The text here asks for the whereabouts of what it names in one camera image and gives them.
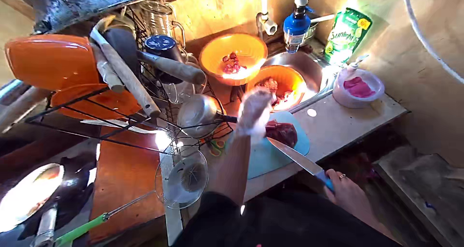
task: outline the hand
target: hand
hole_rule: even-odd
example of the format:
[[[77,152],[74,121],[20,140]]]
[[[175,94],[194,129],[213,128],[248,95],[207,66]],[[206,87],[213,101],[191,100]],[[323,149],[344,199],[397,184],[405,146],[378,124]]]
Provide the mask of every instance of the hand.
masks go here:
[[[243,102],[239,109],[239,121],[237,123],[238,128],[242,131],[251,130],[266,109],[269,109],[270,112],[270,105],[272,101],[273,95],[269,89],[258,87],[255,90],[246,93],[243,96]]]
[[[344,176],[340,178],[342,173],[335,172],[333,169],[326,171],[326,175],[330,177],[333,183],[335,195],[324,186],[325,194],[328,199],[345,209],[354,217],[362,220],[370,227],[379,230],[380,222],[374,216],[369,200],[364,191],[355,184],[351,179]]]

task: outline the knife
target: knife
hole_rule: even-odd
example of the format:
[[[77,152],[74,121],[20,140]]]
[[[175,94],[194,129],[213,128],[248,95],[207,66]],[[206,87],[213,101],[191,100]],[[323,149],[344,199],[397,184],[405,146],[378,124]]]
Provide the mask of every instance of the knife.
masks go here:
[[[279,149],[282,153],[287,155],[291,160],[296,162],[298,165],[303,167],[308,173],[314,175],[315,177],[319,178],[324,184],[334,192],[334,185],[330,178],[325,176],[325,171],[322,167],[318,166],[313,161],[306,158],[304,155],[300,154],[295,149],[291,148],[290,146],[283,144],[275,139],[267,137],[269,142],[274,145],[277,149]]]

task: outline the stainless steel sink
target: stainless steel sink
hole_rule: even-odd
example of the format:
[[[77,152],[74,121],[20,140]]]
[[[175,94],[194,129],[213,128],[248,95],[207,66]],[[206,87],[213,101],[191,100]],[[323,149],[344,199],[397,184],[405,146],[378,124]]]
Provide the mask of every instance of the stainless steel sink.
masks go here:
[[[270,65],[291,67],[300,73],[306,82],[308,91],[301,103],[288,110],[290,113],[298,112],[332,92],[336,74],[323,71],[322,69],[328,66],[328,63],[313,52],[298,51],[295,54],[282,52],[269,57],[263,66]]]

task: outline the blue water filter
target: blue water filter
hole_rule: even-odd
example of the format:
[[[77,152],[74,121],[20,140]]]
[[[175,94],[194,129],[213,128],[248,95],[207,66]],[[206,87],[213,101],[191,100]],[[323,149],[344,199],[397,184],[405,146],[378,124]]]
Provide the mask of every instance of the blue water filter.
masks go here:
[[[301,6],[283,22],[285,49],[288,53],[296,53],[309,30],[311,19],[306,15],[306,7]]]

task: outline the pink soap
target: pink soap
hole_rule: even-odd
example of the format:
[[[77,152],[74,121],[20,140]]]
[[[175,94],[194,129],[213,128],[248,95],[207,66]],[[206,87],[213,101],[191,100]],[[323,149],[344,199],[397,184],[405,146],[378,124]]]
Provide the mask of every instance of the pink soap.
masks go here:
[[[343,87],[352,95],[356,97],[370,97],[375,94],[369,85],[364,82],[360,77],[352,78],[343,83]]]

